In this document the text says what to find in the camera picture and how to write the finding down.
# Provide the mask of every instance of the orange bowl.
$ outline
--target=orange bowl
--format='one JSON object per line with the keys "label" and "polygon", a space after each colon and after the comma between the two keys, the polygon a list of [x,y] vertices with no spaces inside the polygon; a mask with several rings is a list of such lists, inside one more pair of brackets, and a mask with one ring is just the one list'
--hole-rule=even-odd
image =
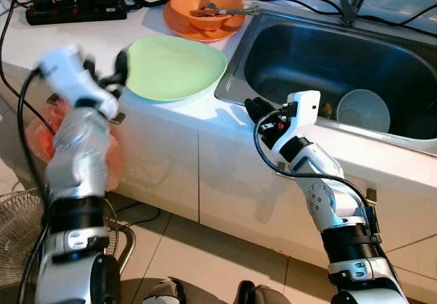
{"label": "orange bowl", "polygon": [[184,15],[190,24],[204,31],[220,29],[232,15],[217,15],[213,17],[194,17],[190,15],[191,10],[198,10],[213,2],[219,9],[242,9],[243,0],[171,0],[170,6],[173,10]]}

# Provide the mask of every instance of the fan grille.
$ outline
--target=fan grille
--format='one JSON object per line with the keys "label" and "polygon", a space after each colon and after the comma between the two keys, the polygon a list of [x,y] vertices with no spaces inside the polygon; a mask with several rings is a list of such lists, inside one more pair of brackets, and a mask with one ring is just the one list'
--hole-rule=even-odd
{"label": "fan grille", "polygon": [[[14,303],[27,258],[41,231],[44,204],[38,189],[0,195],[0,303]],[[109,231],[106,254],[115,256],[118,230],[114,210],[107,201],[105,227]],[[36,284],[38,262],[33,265],[29,283]]]}

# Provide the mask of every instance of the cabinet handle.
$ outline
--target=cabinet handle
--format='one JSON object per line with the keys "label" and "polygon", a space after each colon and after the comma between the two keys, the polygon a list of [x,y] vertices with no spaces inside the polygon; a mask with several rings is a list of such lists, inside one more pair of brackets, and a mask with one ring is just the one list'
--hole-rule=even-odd
{"label": "cabinet handle", "polygon": [[367,188],[366,199],[367,199],[367,202],[369,203],[369,205],[376,206],[376,200],[377,200],[376,190]]}
{"label": "cabinet handle", "polygon": [[[285,171],[285,163],[284,162],[278,162],[277,166],[279,169],[282,169],[283,171]],[[280,174],[279,172],[276,172],[276,175],[280,176],[281,178],[294,180],[294,178],[292,176],[284,176],[283,174]]]}

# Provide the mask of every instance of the sink basin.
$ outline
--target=sink basin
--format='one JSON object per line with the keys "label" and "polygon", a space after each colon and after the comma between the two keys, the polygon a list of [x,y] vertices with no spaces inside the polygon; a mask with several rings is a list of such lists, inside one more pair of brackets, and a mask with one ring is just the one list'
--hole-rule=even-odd
{"label": "sink basin", "polygon": [[[256,96],[282,104],[292,92],[315,89],[320,107],[326,103],[333,111],[316,124],[437,155],[436,66],[436,47],[430,44],[262,10],[216,96],[240,105]],[[355,89],[385,101],[388,133],[335,121],[339,101]]]}

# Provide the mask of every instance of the silver robot arm segment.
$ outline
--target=silver robot arm segment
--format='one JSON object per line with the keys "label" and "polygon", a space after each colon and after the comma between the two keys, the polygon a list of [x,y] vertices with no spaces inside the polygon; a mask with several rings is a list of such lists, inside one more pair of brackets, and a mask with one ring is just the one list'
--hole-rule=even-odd
{"label": "silver robot arm segment", "polygon": [[40,64],[50,87],[74,108],[55,135],[55,154],[46,168],[49,229],[36,304],[120,300],[119,267],[105,255],[109,233],[104,226],[109,120],[118,103],[82,64],[71,46],[47,53]]}
{"label": "silver robot arm segment", "polygon": [[263,160],[275,171],[293,177],[305,194],[307,209],[330,261],[329,279],[339,291],[331,303],[408,303],[381,249],[375,208],[343,179],[340,164],[302,135],[317,119],[320,93],[289,95],[275,117],[259,124],[263,120],[260,116],[275,112],[272,106],[270,112],[266,111],[269,104],[262,101],[256,98],[245,102],[249,115],[259,125],[254,131],[255,145],[260,133],[267,147],[289,163],[288,171],[280,172],[257,146]]}

